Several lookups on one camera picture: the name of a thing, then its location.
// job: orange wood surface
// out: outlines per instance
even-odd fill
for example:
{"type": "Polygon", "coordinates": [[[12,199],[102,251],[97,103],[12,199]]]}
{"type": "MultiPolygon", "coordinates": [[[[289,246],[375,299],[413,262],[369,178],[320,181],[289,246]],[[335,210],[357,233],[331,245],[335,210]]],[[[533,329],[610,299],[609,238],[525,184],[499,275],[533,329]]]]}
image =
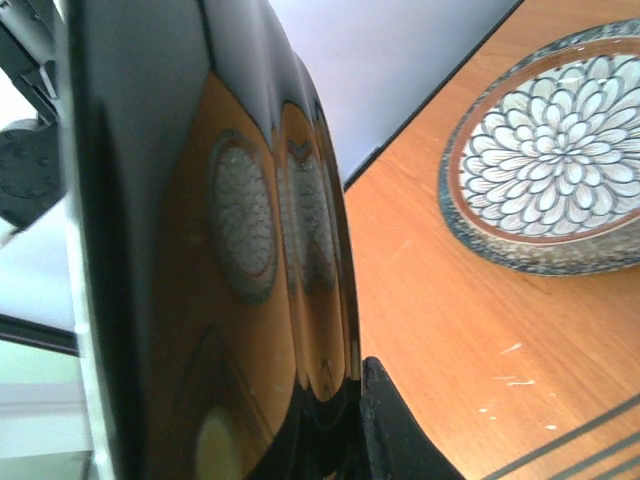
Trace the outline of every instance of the orange wood surface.
{"type": "MultiPolygon", "coordinates": [[[[632,17],[640,0],[526,0],[347,192],[363,354],[383,361],[469,479],[640,392],[640,268],[541,278],[477,257],[440,215],[440,158],[463,114],[515,63],[632,17]]],[[[637,406],[507,478],[549,478],[639,430],[637,406]]],[[[640,443],[575,478],[638,454],[640,443]]]]}

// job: black stand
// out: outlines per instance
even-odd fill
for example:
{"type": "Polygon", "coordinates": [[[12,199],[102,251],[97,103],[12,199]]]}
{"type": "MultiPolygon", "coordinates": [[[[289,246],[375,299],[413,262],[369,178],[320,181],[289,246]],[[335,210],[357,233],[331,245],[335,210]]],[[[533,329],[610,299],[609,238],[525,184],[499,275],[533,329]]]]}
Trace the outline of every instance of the black stand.
{"type": "Polygon", "coordinates": [[[464,479],[424,434],[380,360],[364,361],[361,402],[371,478],[464,479]]]}

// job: decorative plate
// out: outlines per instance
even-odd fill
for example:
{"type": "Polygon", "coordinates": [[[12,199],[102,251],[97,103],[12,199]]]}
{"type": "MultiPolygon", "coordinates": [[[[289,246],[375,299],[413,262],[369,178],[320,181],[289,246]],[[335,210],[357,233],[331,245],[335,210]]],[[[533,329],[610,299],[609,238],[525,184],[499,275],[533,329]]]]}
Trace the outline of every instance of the decorative plate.
{"type": "Polygon", "coordinates": [[[462,119],[440,205],[469,248],[543,275],[640,262],[640,20],[555,42],[462,119]]]}

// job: scratch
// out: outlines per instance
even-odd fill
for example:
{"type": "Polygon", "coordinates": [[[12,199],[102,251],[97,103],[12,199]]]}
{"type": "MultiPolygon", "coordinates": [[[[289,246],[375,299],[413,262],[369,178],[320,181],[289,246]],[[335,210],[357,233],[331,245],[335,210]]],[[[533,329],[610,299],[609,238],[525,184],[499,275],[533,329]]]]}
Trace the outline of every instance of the scratch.
{"type": "Polygon", "coordinates": [[[400,254],[406,250],[407,248],[409,248],[409,246],[411,245],[411,240],[407,240],[406,242],[404,242],[400,248],[398,249],[398,251],[396,253],[393,254],[393,256],[391,257],[391,259],[389,260],[389,263],[393,262],[396,258],[398,258],[400,256],[400,254]]]}
{"type": "Polygon", "coordinates": [[[504,355],[505,353],[513,352],[514,350],[519,349],[522,346],[520,342],[516,343],[513,347],[509,347],[506,350],[500,352],[500,355],[504,355]]]}
{"type": "Polygon", "coordinates": [[[513,387],[514,385],[533,385],[534,383],[536,383],[535,380],[529,380],[527,382],[509,382],[507,385],[513,387]]]}

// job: chrysanthemum pattern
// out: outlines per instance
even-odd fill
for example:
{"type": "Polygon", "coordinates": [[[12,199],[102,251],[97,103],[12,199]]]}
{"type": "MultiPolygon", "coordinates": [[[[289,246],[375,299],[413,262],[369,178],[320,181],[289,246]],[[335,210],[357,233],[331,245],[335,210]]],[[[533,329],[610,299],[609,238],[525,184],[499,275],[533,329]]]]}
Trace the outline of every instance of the chrysanthemum pattern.
{"type": "Polygon", "coordinates": [[[277,258],[271,197],[258,150],[236,132],[225,132],[216,142],[208,194],[212,233],[228,281],[244,300],[265,300],[277,258]]]}
{"type": "Polygon", "coordinates": [[[640,59],[598,56],[505,95],[472,131],[462,195],[522,237],[585,234],[640,208],[640,59]]]}
{"type": "Polygon", "coordinates": [[[316,278],[333,284],[335,250],[331,235],[329,206],[322,173],[308,144],[289,144],[288,166],[295,201],[296,247],[304,274],[305,288],[316,278]]]}

